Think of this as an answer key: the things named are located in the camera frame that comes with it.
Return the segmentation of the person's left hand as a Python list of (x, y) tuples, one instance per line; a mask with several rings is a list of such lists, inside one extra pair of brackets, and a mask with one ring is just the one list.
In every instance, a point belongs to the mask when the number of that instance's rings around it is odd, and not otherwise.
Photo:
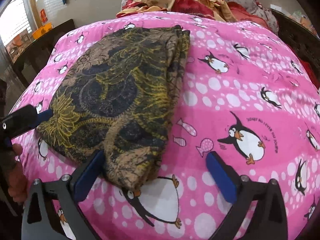
[(13, 201), (22, 204), (27, 199), (28, 180), (23, 173), (23, 166), (18, 161), (8, 175), (8, 193)]

